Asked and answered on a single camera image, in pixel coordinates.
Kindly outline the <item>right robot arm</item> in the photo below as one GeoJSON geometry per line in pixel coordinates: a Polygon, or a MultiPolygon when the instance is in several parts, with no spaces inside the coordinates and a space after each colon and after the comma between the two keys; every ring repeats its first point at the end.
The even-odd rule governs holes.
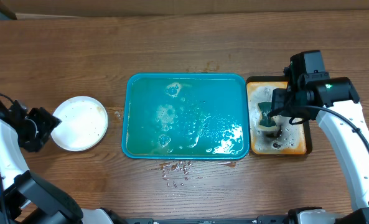
{"type": "Polygon", "coordinates": [[[369,130],[360,97],[347,77],[330,78],[322,54],[293,55],[283,71],[286,88],[273,91],[269,116],[289,124],[317,121],[339,161],[348,186],[352,213],[339,215],[320,207],[291,209],[283,223],[369,223],[369,130]]]}

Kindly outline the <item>white plate with sauce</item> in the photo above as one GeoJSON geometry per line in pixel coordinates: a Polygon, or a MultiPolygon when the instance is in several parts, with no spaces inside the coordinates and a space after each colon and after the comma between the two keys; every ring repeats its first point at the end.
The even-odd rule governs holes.
{"type": "Polygon", "coordinates": [[[108,129],[105,107],[89,96],[76,96],[64,101],[53,113],[61,123],[51,137],[64,150],[80,152],[96,146],[108,129]]]}

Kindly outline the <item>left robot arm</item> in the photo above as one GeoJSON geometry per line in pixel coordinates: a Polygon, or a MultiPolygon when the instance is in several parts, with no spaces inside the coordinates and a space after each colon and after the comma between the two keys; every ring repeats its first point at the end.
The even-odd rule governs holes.
{"type": "Polygon", "coordinates": [[[112,210],[80,208],[69,194],[29,170],[21,151],[41,150],[60,122],[44,108],[28,110],[17,100],[6,107],[0,100],[0,223],[16,223],[29,202],[37,208],[24,223],[125,223],[112,210]]]}

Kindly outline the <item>yellow green sponge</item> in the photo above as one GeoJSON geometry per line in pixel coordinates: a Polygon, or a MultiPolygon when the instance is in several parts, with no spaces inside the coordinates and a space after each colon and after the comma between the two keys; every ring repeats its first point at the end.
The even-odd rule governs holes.
{"type": "Polygon", "coordinates": [[[275,128],[276,122],[274,119],[272,119],[272,117],[268,116],[268,114],[271,112],[271,102],[260,102],[258,103],[258,108],[261,113],[259,125],[262,128],[275,128]]]}

